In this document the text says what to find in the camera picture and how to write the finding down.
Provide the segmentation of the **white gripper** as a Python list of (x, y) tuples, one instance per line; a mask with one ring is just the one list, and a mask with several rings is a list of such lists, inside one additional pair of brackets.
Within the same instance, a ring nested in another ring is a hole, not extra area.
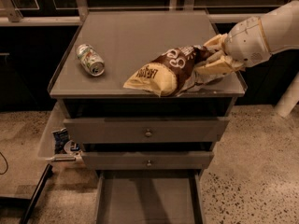
[(258, 17), (250, 17), (238, 23), (228, 35), (215, 35), (204, 46), (225, 50), (230, 56), (221, 55), (215, 61), (200, 62), (194, 67), (194, 71), (200, 75), (230, 74), (242, 69), (244, 65), (252, 67), (271, 57), (262, 21)]

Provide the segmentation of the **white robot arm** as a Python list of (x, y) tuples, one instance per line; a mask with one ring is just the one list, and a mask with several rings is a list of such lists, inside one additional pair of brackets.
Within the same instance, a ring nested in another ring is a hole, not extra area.
[(228, 34), (216, 35), (204, 46), (216, 53), (194, 70), (207, 77), (245, 70), (282, 51), (299, 49), (299, 2), (294, 0), (260, 17), (241, 21)]

